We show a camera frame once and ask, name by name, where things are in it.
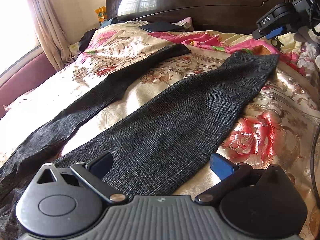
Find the black clothing heap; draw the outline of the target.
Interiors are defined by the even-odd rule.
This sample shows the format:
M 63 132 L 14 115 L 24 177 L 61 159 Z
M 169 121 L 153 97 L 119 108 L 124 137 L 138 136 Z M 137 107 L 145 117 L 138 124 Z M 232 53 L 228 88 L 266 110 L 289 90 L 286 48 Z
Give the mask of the black clothing heap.
M 83 53 L 87 49 L 87 47 L 88 47 L 88 45 L 89 45 L 89 43 L 90 43 L 90 41 L 91 41 L 91 39 L 92 39 L 92 37 L 93 37 L 93 35 L 94 35 L 96 30 L 97 29 L 92 29 L 92 30 L 89 30 L 89 31 L 85 32 L 83 37 L 80 39 L 80 41 L 79 41 L 79 51 L 81 53 Z

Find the dark wooden headboard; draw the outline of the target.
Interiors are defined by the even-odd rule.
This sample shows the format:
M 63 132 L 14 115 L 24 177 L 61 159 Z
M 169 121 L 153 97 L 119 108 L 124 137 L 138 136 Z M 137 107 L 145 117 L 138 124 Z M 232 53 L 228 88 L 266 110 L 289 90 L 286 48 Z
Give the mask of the dark wooden headboard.
M 108 18 L 178 22 L 191 17 L 195 30 L 251 34 L 256 22 L 280 3 L 294 0 L 106 0 Z

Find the floral satin bedspread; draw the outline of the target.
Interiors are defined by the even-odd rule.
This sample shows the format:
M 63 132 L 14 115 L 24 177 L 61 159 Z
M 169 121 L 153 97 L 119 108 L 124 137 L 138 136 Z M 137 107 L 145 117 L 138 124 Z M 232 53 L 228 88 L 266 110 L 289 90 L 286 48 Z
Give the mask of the floral satin bedspread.
M 139 28 L 140 22 L 109 25 L 93 35 L 78 59 L 7 107 L 1 119 L 1 163 L 35 129 L 55 117 L 109 74 L 141 60 L 170 41 Z M 312 192 L 310 152 L 319 150 L 313 138 L 319 125 L 319 86 L 314 87 L 297 67 L 301 42 L 292 34 L 280 38 L 274 74 L 243 110 L 218 152 L 233 162 L 255 168 L 277 163 L 286 171 L 308 208 L 300 236 L 319 235 L 319 209 Z M 177 81 L 216 69 L 231 54 L 188 46 L 190 54 L 160 63 L 138 78 L 124 97 L 84 124 L 58 151 L 61 158 L 125 118 Z

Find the pink floral quilt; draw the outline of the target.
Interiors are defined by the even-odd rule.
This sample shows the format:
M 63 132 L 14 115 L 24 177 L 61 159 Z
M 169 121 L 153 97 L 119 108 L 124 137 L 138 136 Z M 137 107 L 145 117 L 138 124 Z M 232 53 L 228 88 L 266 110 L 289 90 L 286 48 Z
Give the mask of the pink floral quilt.
M 218 31 L 164 32 L 158 31 L 149 35 L 172 43 L 181 43 L 206 50 L 215 50 L 232 54 L 244 51 L 253 55 L 279 54 L 267 40 L 255 40 L 252 35 L 221 33 Z

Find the beige window curtain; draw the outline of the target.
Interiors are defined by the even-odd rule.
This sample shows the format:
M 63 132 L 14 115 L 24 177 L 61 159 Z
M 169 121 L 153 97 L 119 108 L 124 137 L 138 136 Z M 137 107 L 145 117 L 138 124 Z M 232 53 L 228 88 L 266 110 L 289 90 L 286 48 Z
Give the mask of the beige window curtain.
M 27 0 L 38 41 L 56 71 L 71 62 L 69 42 L 61 28 L 50 0 Z

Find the white floral blanket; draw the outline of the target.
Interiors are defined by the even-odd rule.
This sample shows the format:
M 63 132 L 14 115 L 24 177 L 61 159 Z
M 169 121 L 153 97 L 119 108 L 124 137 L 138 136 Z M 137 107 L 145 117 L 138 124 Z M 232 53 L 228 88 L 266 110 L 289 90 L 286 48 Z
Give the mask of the white floral blanket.
M 301 42 L 297 67 L 314 87 L 319 86 L 319 36 L 307 27 L 299 28 L 294 39 Z

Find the maroon padded bench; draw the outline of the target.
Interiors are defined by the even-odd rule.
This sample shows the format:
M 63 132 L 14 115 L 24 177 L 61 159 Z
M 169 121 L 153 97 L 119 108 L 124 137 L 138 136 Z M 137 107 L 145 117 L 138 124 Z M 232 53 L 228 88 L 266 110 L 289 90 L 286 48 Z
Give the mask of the maroon padded bench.
M 4 106 L 8 106 L 22 94 L 38 87 L 57 71 L 47 59 L 45 53 L 32 59 L 8 81 L 1 85 L 1 118 L 6 114 Z

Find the yellow orange snack bag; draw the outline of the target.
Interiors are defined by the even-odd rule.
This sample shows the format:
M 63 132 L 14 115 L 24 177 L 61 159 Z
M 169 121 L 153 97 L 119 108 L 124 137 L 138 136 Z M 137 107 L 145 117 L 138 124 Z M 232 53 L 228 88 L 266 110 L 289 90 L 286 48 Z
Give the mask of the yellow orange snack bag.
M 97 14 L 99 23 L 103 23 L 104 20 L 107 19 L 107 13 L 106 13 L 105 6 L 102 6 L 102 7 L 99 7 L 98 9 L 95 9 L 95 13 Z

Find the dark grey checked pants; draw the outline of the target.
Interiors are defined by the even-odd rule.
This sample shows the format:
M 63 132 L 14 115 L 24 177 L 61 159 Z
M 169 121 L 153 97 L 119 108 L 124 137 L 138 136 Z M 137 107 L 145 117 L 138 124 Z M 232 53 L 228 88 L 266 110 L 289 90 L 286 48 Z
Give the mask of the dark grey checked pants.
M 167 46 L 113 72 L 28 135 L 1 168 L 1 238 L 20 237 L 15 207 L 44 162 L 152 67 L 189 53 L 183 44 Z M 129 197 L 172 194 L 204 167 L 277 63 L 275 54 L 234 52 L 220 67 L 177 81 L 55 164 L 65 168 L 111 153 L 105 181 L 112 187 Z

